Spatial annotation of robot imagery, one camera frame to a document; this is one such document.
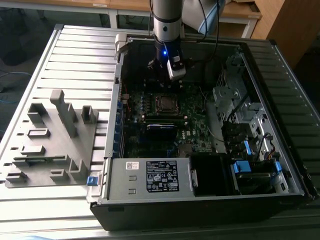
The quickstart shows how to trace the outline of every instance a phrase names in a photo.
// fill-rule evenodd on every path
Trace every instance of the wire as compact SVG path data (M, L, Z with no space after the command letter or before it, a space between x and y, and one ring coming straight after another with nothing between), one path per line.
M205 98L206 96L205 96L204 93L202 92L201 87L199 87L199 89L200 89L200 92L201 92L202 96Z
M238 103L238 105L232 110L232 112L229 114L229 116L227 117L226 121L229 122L229 119L231 118L231 116L238 111L238 109L242 106L242 104L244 104L245 100L247 99L247 97L249 97L249 93L247 92L243 98L240 100L240 102Z
M220 142L222 142L222 143L225 143L225 141L217 138L217 137L210 131L210 128L209 128L208 126L207 126L206 128L208 129L209 133L211 134L211 136L212 136L215 140L218 140L218 141L220 141Z
M150 11L152 16L154 15L154 10L153 10L153 4L151 4L151 0L149 0L149 7L150 7Z
M148 35L150 36L151 17L154 16L153 5L151 4L151 0L149 0L149 7L150 7L150 16L149 16L149 23L148 23Z
M17 102L16 101L3 101L3 100L0 100L0 103L3 103L3 104L16 104Z
M275 145L272 143L271 140L269 141L269 143L270 143L270 145L272 146L272 149L271 149L271 151L268 153L268 155L266 156L266 158L265 158L264 160L268 160L268 159L271 157L271 155L276 151L276 147L275 147Z
M7 75L10 75L10 74L22 74L22 75L28 75L30 77L32 77L32 75L28 72L24 72L24 71L12 71L12 72L7 72L5 74L2 74L0 75L0 78L4 77L4 76L7 76Z
M207 94L205 95L205 97L204 97L204 101L203 101L203 110L205 110L205 105L206 105L206 100L207 100L207 96L208 96L208 92L207 92Z
M255 159L256 161L258 161L258 159L259 159L260 151L261 151L262 145L263 145L263 143L264 143L264 139L265 139L268 135L271 135L270 132L266 132L266 133L262 136L261 142L260 142L260 144L259 144L258 152L257 152L257 155L256 155L256 159Z
M151 25L151 12L149 16L149 23L148 23L148 35L150 36L150 25Z
M216 55L216 52L217 52L217 48L218 48L218 40L219 40L219 0L216 0L216 17L217 17L217 20L216 20L216 39L215 39L215 47L214 47L214 50L213 50L213 53L212 55L209 57L209 59L206 61L207 63L210 62L214 56Z
M145 17L143 16L142 17L142 20L141 20L141 22L140 22L140 25L142 24L142 22L145 20Z
M197 41L198 43L200 43L201 41L205 40L206 37L207 37L207 33L208 33L208 23L207 23L207 17L206 17L206 14L205 14L205 10L204 10L204 6L202 5L202 2L201 0L198 0L199 1L199 4L201 6L201 10L202 10L202 14L203 14L203 19L204 19L204 24L205 24L205 34L204 34L204 37Z

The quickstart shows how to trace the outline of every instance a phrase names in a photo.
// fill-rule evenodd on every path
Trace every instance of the blue cable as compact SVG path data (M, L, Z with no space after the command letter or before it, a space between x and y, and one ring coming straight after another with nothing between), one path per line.
M3 101L3 100L0 100L0 103L3 103L3 104L16 104L17 102L16 101Z

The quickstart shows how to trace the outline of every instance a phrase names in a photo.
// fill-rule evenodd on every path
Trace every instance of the metal workbench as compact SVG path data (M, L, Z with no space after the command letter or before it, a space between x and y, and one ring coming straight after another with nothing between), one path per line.
M107 29L57 25L33 73L29 85L17 107L11 123L0 143L0 159L5 148L10 148L11 138L23 129L31 102L50 106L52 89L63 89L65 99L75 109L91 105L99 111L94 140L91 172L101 171L113 88L115 36L120 32L148 34L146 31ZM279 55L275 45L267 41L245 40L263 75L275 92L290 90L289 97L303 97L295 76ZM293 84L279 90L275 80L281 76ZM314 185L320 187L316 161L309 161ZM297 237L296 229L303 229L303 236L319 233L307 230L320 224L319 202L299 210L283 212L264 222L243 225L217 226L215 228L184 228L157 231L108 232L103 230L89 209L86 201L87 186L50 186L6 188L4 180L11 167L9 159L0 161L0 239L22 236L41 236L51 239L105 239L105 238L204 238L217 234L249 234L256 238L257 231L268 231L264 236L274 237L284 232Z

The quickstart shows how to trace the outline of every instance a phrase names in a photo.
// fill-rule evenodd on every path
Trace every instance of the power supply label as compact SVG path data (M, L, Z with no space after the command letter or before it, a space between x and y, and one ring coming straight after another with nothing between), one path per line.
M147 161L146 190L149 193L178 192L177 161Z

